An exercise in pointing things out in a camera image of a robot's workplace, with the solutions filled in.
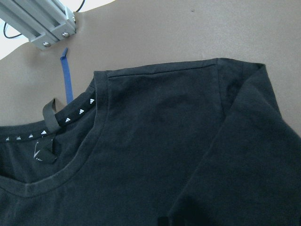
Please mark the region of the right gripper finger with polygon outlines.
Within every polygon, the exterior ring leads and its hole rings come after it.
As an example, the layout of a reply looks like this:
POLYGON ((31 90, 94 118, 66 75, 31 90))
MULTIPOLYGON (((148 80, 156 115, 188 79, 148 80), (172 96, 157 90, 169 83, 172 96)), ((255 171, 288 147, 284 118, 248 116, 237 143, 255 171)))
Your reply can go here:
POLYGON ((158 217, 157 226, 170 226, 169 217, 167 216, 158 217))

